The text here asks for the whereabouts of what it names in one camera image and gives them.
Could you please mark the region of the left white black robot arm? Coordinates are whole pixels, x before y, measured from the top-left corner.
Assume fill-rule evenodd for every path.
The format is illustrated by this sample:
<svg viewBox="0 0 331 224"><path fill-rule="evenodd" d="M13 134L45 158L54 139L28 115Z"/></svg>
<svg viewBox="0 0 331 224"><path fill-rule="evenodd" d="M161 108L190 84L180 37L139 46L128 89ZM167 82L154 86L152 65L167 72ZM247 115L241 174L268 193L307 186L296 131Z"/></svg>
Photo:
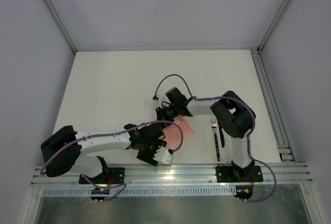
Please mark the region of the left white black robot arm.
<svg viewBox="0 0 331 224"><path fill-rule="evenodd" d="M65 126L41 145L44 160L41 174L57 177L67 172L86 176L94 183L104 184L111 174L106 160L90 156L105 150L137 150L137 159L157 166L171 164L172 151L167 149L164 133L158 124L128 124L109 133L76 132Z"/></svg>

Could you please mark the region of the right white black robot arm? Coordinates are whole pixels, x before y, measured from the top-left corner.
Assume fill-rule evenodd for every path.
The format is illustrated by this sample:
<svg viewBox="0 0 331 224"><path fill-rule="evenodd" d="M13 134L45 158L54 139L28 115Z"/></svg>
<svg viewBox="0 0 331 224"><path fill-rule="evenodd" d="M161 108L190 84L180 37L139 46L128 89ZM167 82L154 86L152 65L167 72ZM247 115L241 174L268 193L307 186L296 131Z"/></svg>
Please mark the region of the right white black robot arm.
<svg viewBox="0 0 331 224"><path fill-rule="evenodd" d="M176 87L166 92L167 106L156 108L157 120L174 121L178 116L210 115L216 118L220 137L224 131L231 137L233 158L230 177L247 180L255 166L250 152L250 134L255 128L256 115L233 91L214 98L187 98Z"/></svg>

